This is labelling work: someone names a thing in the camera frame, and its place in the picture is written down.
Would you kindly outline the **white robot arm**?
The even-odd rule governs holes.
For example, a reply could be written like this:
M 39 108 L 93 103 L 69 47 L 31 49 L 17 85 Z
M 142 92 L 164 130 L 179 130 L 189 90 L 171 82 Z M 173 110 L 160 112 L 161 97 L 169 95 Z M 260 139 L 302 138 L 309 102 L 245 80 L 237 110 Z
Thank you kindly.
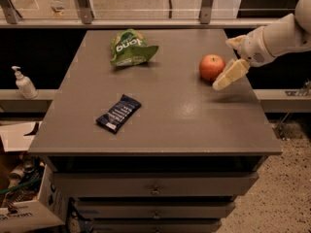
M 231 59 L 212 86 L 222 90 L 246 76 L 251 67 L 261 67 L 277 57 L 311 50 L 311 0 L 298 0 L 294 13 L 261 26 L 225 43 L 240 58 Z

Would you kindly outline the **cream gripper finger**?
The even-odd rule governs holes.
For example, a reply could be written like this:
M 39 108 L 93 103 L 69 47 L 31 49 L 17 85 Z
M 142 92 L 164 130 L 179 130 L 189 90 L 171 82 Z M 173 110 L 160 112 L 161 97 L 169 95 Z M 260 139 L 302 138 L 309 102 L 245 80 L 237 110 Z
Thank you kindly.
M 250 69 L 250 64 L 244 59 L 231 59 L 223 71 L 216 77 L 212 86 L 215 90 L 222 90 L 237 80 L 243 78 Z
M 225 43 L 228 47 L 234 50 L 239 50 L 244 39 L 245 39 L 245 35 L 240 35 L 237 37 L 227 39 Z

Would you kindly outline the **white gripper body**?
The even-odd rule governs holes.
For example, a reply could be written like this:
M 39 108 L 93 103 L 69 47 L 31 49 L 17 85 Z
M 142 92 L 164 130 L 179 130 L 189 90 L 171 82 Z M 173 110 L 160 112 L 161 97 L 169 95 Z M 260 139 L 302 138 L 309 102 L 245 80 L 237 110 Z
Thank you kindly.
M 261 26 L 245 35 L 238 50 L 240 57 L 252 67 L 260 67 L 275 60 L 264 43 L 263 29 Z

